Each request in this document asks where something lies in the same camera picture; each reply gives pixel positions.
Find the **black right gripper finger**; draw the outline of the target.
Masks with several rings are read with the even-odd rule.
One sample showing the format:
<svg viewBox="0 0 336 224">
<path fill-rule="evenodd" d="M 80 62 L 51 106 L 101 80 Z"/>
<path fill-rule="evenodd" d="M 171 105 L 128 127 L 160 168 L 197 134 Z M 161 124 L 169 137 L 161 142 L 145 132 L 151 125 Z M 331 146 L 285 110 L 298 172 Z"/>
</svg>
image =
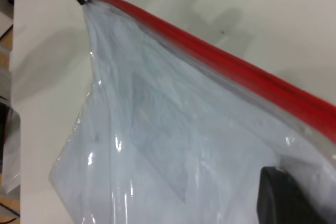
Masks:
<svg viewBox="0 0 336 224">
<path fill-rule="evenodd" d="M 292 176 L 270 166 L 260 171 L 257 216 L 260 224 L 323 223 Z"/>
</svg>

